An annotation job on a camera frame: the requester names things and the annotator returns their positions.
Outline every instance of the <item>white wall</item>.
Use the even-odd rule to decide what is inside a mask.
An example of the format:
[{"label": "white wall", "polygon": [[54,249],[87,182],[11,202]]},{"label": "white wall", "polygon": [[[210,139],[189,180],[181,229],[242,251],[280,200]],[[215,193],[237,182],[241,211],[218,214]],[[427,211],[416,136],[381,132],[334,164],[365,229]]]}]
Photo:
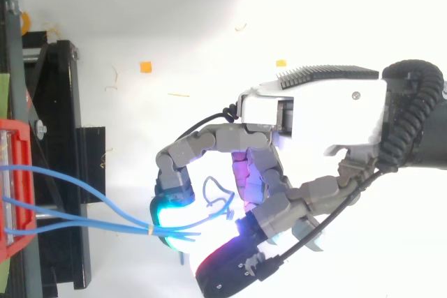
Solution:
[{"label": "white wall", "polygon": [[[417,58],[447,71],[446,0],[25,3],[34,30],[56,24],[80,48],[82,123],[106,126],[113,148],[107,194],[141,218],[149,217],[157,151],[250,85],[273,79],[277,59],[381,70]],[[140,73],[140,61],[152,61],[153,73]],[[118,90],[105,91],[115,84],[113,66]],[[294,154],[284,165],[295,185],[319,176]],[[191,171],[198,186],[208,174],[234,185],[223,154],[207,154]],[[431,170],[384,177],[330,226],[328,251],[301,251],[237,297],[447,297],[446,179]],[[89,215],[115,219],[102,204]],[[60,285],[60,297],[200,297],[188,267],[155,238],[92,230],[90,246],[93,281],[77,292]]]}]

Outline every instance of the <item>wood shaving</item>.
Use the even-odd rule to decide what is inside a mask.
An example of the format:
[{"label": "wood shaving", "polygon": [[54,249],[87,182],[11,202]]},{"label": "wood shaving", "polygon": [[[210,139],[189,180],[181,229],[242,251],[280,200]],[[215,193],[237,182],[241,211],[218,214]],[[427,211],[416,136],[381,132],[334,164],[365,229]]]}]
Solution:
[{"label": "wood shaving", "polygon": [[107,149],[105,153],[101,156],[102,163],[99,165],[101,168],[105,169],[105,155],[113,151],[113,148]]},{"label": "wood shaving", "polygon": [[48,39],[49,39],[51,33],[53,33],[57,37],[56,40],[62,40],[62,34],[61,34],[61,31],[60,31],[60,28],[59,28],[58,24],[51,25],[48,22],[44,22],[42,24],[42,27],[43,27],[44,30],[47,31],[47,38]]},{"label": "wood shaving", "polygon": [[115,72],[115,84],[116,84],[116,83],[118,83],[118,70],[114,66],[112,66],[112,68]]},{"label": "wood shaving", "polygon": [[168,94],[168,96],[189,98],[188,94]]},{"label": "wood shaving", "polygon": [[235,31],[243,31],[247,27],[247,23],[242,27],[235,27]]},{"label": "wood shaving", "polygon": [[109,89],[115,89],[115,90],[118,90],[118,88],[117,88],[115,85],[108,85],[108,86],[106,86],[106,87],[104,88],[104,91],[107,92],[107,90],[109,90]]}]

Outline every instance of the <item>metal screw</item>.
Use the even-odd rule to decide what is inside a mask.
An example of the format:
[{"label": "metal screw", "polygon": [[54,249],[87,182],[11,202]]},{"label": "metal screw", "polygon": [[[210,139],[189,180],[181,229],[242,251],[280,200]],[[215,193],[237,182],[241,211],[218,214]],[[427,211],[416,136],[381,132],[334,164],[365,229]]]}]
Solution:
[{"label": "metal screw", "polygon": [[353,100],[359,100],[360,99],[360,92],[356,91],[352,94]]},{"label": "metal screw", "polygon": [[44,135],[47,133],[47,126],[43,125],[42,120],[36,121],[36,125],[34,126],[37,138],[42,140]]},{"label": "metal screw", "polygon": [[7,0],[6,8],[14,15],[23,13],[23,0]]},{"label": "metal screw", "polygon": [[75,61],[79,61],[79,49],[74,47],[71,50],[71,57],[75,60]]}]

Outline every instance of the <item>blue wire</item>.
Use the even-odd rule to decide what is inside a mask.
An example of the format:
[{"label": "blue wire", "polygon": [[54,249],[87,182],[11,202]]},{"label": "blue wire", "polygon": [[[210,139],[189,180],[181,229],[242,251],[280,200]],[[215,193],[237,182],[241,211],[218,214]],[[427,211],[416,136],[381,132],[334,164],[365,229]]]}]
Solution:
[{"label": "blue wire", "polygon": [[[5,233],[11,234],[11,235],[16,235],[16,236],[34,235],[34,234],[49,232],[51,230],[58,230],[60,228],[67,228],[67,227],[90,227],[90,228],[105,229],[102,225],[98,225],[97,223],[89,223],[87,221],[66,221],[65,223],[55,223],[53,225],[36,228],[34,230],[10,230],[8,228],[5,228]],[[121,232],[121,233],[147,235],[147,232],[145,232],[143,229],[135,228],[135,227],[127,227],[127,229],[114,228],[112,231]],[[184,240],[184,241],[195,241],[194,239],[190,239],[185,236],[175,236],[174,238],[179,239],[179,240]]]},{"label": "blue wire", "polygon": [[[76,222],[76,223],[77,222],[86,222],[86,223],[94,224],[94,226],[88,226],[88,227],[101,228],[104,230],[112,230],[115,232],[128,232],[128,233],[132,233],[132,234],[149,234],[149,230],[146,228],[120,225],[117,223],[108,223],[105,221],[99,221],[99,220],[94,220],[94,219],[90,219],[90,218],[85,218],[83,216],[75,216],[72,214],[62,213],[59,211],[53,211],[51,209],[44,209],[42,207],[35,206],[32,204],[27,204],[26,202],[20,202],[19,200],[7,198],[5,196],[2,197],[2,200],[4,202],[8,202],[15,206],[20,206],[20,207],[23,207],[25,209],[29,209],[32,211],[49,214],[51,216],[57,216],[59,218],[66,219],[66,220],[72,220],[73,222]],[[195,232],[153,232],[152,234],[156,235],[156,236],[161,236],[161,237],[174,237],[174,238],[184,237],[186,235],[200,235],[200,233],[195,233]]]},{"label": "blue wire", "polygon": [[[104,196],[104,194],[97,191],[95,188],[93,188],[89,184],[87,184],[83,181],[80,181],[79,179],[76,179],[72,176],[68,176],[67,174],[62,174],[60,172],[56,172],[53,170],[44,169],[42,167],[34,167],[32,165],[1,165],[0,166],[0,172],[1,171],[9,171],[9,170],[22,170],[22,171],[31,171],[31,172],[35,172],[35,173],[39,173],[39,174],[46,174],[47,176],[51,176],[51,177],[58,178],[63,181],[67,181],[69,183],[75,184],[75,185],[79,186],[80,188],[83,188],[84,190],[90,192],[92,195],[95,195],[100,200],[102,200],[113,211],[115,211],[117,214],[119,214],[122,218],[124,218],[132,223],[135,223],[136,225],[139,225],[143,228],[147,228],[147,229],[149,228],[148,223],[138,220],[137,218],[134,218],[131,215],[127,214],[126,212],[122,211],[114,202],[112,202],[106,196]],[[157,233],[165,232],[167,234],[167,232],[172,232],[173,230],[187,230],[189,228],[193,228],[198,225],[201,225],[202,223],[205,223],[209,220],[212,220],[212,219],[222,215],[227,210],[227,208],[229,208],[229,206],[231,205],[231,202],[233,201],[234,196],[235,196],[235,194],[232,193],[231,196],[229,197],[228,201],[225,203],[225,205],[220,210],[218,210],[218,212],[211,214],[210,216],[208,216],[207,218],[205,218],[203,220],[200,220],[196,223],[192,223],[190,225],[173,227],[173,228],[154,226],[154,232],[157,232]]]},{"label": "blue wire", "polygon": [[76,179],[72,176],[68,176],[67,174],[62,174],[60,172],[55,172],[52,170],[44,169],[42,167],[34,167],[32,165],[3,165],[3,166],[0,166],[0,171],[8,171],[8,170],[24,170],[24,171],[37,172],[39,174],[46,174],[47,176],[62,179],[63,181],[67,181],[69,183],[75,184],[75,185],[79,186],[80,188],[83,188],[84,190],[90,192],[92,195],[95,195],[100,200],[102,200],[113,211],[115,211],[117,214],[119,214],[122,218],[124,218],[132,223],[135,223],[136,225],[139,225],[143,228],[149,228],[148,223],[145,223],[144,221],[138,220],[137,218],[130,216],[126,212],[122,211],[117,205],[114,204],[114,202],[109,200],[101,192],[99,192],[98,190],[96,190],[95,188],[90,186],[89,184],[87,184],[83,181],[80,181],[79,179]]},{"label": "blue wire", "polygon": [[202,219],[200,221],[197,221],[196,223],[192,223],[190,225],[185,225],[185,226],[179,226],[179,227],[166,227],[169,230],[188,230],[189,228],[193,228],[199,225],[202,225],[203,223],[206,223],[209,220],[215,219],[218,216],[221,216],[222,214],[225,213],[225,211],[227,210],[227,208],[230,207],[231,202],[233,201],[233,198],[235,197],[235,193],[232,192],[229,199],[227,200],[227,202],[225,203],[225,205],[218,210],[216,213],[210,214],[210,216],[208,216],[205,219]]}]

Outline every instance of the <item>robotic hand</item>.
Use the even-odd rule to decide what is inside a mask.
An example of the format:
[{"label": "robotic hand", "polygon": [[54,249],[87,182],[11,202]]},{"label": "robotic hand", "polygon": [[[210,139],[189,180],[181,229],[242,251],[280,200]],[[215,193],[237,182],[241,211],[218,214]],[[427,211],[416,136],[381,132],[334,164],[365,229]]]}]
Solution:
[{"label": "robotic hand", "polygon": [[[401,61],[379,73],[357,66],[310,66],[282,74],[242,93],[237,105],[199,126],[225,117],[229,124],[188,130],[156,157],[160,172],[151,203],[160,207],[194,201],[186,166],[206,151],[231,153],[245,217],[239,235],[198,266],[204,297],[229,297],[262,281],[294,252],[308,246],[376,178],[399,167],[447,168],[447,87],[441,71],[425,61]],[[241,124],[234,120],[241,118]],[[339,176],[292,188],[277,147],[309,148],[326,156],[347,149]],[[322,223],[315,216],[329,214]],[[292,229],[299,242],[265,259],[258,245]]]}]

